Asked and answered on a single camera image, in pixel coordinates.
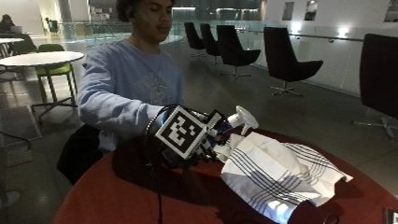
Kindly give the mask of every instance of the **person in background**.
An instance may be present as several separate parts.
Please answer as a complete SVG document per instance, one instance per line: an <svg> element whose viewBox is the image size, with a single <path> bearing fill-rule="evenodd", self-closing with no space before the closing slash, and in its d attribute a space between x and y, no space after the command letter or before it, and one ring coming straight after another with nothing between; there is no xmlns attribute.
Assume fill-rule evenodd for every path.
<svg viewBox="0 0 398 224"><path fill-rule="evenodd" d="M0 33L2 34L10 33L10 26L14 26L10 16L7 14L3 14L0 21Z"/></svg>
<svg viewBox="0 0 398 224"><path fill-rule="evenodd" d="M83 124L101 131L99 149L143 135L160 108L180 104L180 70L159 48L172 5L174 0L116 0L118 19L130 22L132 34L86 56L78 110ZM159 126L160 116L152 130Z"/></svg>

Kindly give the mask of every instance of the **red round table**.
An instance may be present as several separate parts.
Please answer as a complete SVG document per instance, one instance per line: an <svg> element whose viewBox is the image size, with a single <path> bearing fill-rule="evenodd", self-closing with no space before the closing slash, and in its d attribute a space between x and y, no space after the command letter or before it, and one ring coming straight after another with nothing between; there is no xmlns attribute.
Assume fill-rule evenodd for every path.
<svg viewBox="0 0 398 224"><path fill-rule="evenodd" d="M333 197L319 207L303 202L288 223L321 224L329 214L339 223L385 223L385 208L398 210L391 194L351 165L332 154L278 133L255 130L279 142L315 149L352 181L335 184ZM160 185L162 223L274 223L243 202L219 178L222 163L200 162L188 171L159 165L158 141L150 140L147 152L155 164ZM142 141L135 139L103 156L73 186L51 223L158 223L158 198L150 172L142 162Z"/></svg>

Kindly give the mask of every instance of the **sweatshirt sleeve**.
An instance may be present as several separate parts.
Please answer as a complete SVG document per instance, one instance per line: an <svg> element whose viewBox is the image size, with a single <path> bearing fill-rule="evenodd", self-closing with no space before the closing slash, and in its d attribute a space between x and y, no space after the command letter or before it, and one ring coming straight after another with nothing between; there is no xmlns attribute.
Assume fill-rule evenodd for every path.
<svg viewBox="0 0 398 224"><path fill-rule="evenodd" d="M146 125L156 116L160 106L144 104L136 99L126 99L112 93L115 90L115 74L110 69L114 67L112 63L103 49L93 50L86 57L78 93L79 118L85 124L127 140L128 136L143 134ZM155 126L159 125L160 116L155 122Z"/></svg>

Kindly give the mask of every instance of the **light blue sweatshirt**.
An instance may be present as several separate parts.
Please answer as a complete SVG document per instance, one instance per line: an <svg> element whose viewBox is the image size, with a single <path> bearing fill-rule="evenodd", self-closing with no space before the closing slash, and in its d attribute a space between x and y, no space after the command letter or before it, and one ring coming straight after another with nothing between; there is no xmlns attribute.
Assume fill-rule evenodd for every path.
<svg viewBox="0 0 398 224"><path fill-rule="evenodd" d="M180 103L180 71L166 53L146 54L126 39L91 50L85 64L79 118L101 130L99 148L112 150L143 134L163 105Z"/></svg>

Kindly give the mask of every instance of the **white checkered towel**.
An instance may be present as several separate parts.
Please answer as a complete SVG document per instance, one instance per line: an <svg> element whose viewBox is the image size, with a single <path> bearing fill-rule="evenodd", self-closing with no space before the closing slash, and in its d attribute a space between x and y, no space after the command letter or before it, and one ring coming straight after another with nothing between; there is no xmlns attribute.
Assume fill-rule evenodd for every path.
<svg viewBox="0 0 398 224"><path fill-rule="evenodd" d="M324 203L340 178L351 180L315 150L258 133L231 134L228 143L214 151L224 162L220 178L226 185L276 223L287 223L300 202Z"/></svg>

